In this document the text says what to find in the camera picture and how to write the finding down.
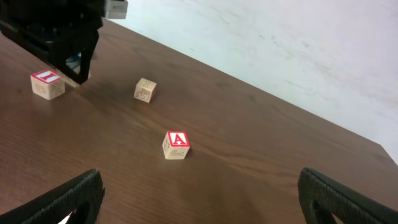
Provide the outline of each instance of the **wooden table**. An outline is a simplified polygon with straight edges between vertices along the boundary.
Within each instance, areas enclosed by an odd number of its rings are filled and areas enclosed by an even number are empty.
[[[98,223],[304,223],[304,167],[398,210],[380,145],[112,22],[100,35],[93,77],[52,101],[29,78],[48,66],[0,37],[0,213],[90,168]],[[142,77],[151,104],[133,98]],[[185,160],[164,159],[167,130],[187,132]]]

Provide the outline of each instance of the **red and white block face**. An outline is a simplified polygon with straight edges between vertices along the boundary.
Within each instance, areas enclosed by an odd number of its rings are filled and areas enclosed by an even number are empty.
[[[51,100],[65,92],[65,84],[55,71],[43,70],[30,76],[33,92]]]
[[[184,131],[167,131],[163,141],[163,152],[166,159],[184,159],[191,147]]]

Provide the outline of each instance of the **red block face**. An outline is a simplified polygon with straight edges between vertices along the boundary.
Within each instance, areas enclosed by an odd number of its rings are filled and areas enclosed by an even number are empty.
[[[34,78],[46,83],[51,84],[60,79],[55,71],[43,70],[32,75]]]
[[[187,134],[184,131],[168,131],[172,147],[190,147]]]

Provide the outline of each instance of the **white wall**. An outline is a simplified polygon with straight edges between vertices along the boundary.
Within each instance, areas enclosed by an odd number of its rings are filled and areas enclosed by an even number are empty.
[[[130,0],[115,22],[378,142],[398,162],[398,1]]]

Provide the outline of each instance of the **table surface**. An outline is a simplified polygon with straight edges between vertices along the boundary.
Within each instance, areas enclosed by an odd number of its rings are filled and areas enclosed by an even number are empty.
[[[98,223],[305,223],[304,167],[398,210],[380,145],[112,22],[100,36],[93,77],[52,101],[29,78],[48,66],[0,37],[0,213],[91,168]],[[164,159],[167,130],[187,132],[185,160]]]

